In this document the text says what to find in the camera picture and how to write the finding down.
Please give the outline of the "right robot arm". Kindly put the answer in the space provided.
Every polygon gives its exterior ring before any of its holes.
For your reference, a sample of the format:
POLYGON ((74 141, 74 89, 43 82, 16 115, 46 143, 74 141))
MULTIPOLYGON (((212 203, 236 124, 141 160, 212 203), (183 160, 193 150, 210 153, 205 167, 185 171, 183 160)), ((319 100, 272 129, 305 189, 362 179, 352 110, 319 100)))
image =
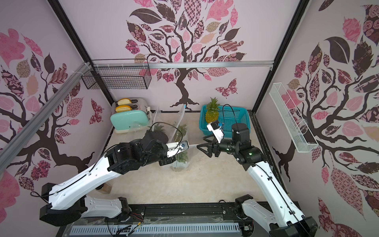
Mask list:
POLYGON ((271 237, 314 237, 318 225, 314 218, 306 217, 289 198, 273 174, 267 158, 261 150, 252 145, 250 130, 244 123, 232 125, 232 137, 224 137, 223 125, 211 122, 207 129, 212 135, 203 137, 203 144, 197 148, 208 157, 221 153, 234 156, 236 161, 254 179, 262 191, 270 210, 250 196, 243 196, 239 205, 244 216, 258 223, 271 237))

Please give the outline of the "pineapple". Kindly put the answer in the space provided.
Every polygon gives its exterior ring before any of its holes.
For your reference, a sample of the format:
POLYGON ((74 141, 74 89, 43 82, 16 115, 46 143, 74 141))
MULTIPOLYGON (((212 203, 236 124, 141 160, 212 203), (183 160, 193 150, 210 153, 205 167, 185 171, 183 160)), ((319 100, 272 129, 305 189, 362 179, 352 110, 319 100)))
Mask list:
POLYGON ((205 114, 205 121, 207 123, 214 122, 219 117, 219 106, 218 99, 211 98, 211 101, 206 105, 206 114, 205 114))
POLYGON ((187 151, 178 153, 176 155, 176 161, 179 163, 187 163, 189 160, 187 151))

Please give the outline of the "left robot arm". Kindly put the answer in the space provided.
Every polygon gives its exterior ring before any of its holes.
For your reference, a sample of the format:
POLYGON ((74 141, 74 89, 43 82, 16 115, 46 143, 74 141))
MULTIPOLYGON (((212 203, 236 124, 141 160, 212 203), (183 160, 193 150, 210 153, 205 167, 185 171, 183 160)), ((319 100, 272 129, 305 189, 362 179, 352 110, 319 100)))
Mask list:
POLYGON ((141 139, 116 144, 94 165, 73 178, 61 184, 43 185, 40 198, 47 204, 40 209, 39 219, 56 227, 92 217, 126 221, 131 216, 126 198, 100 199, 90 197, 88 193, 143 166, 171 164, 176 155, 188 149, 187 141, 170 143, 165 133, 150 130, 141 139))

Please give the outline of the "clear zip bag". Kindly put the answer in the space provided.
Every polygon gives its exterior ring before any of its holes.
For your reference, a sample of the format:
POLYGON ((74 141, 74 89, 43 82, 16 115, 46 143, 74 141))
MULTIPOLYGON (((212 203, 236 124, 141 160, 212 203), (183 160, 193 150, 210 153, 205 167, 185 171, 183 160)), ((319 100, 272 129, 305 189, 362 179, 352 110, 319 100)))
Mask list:
POLYGON ((171 165, 171 169, 174 172, 180 172, 187 170, 191 162, 194 161, 194 157, 197 155, 198 151, 196 145, 190 145, 189 149, 183 151, 176 155, 176 161, 171 165))

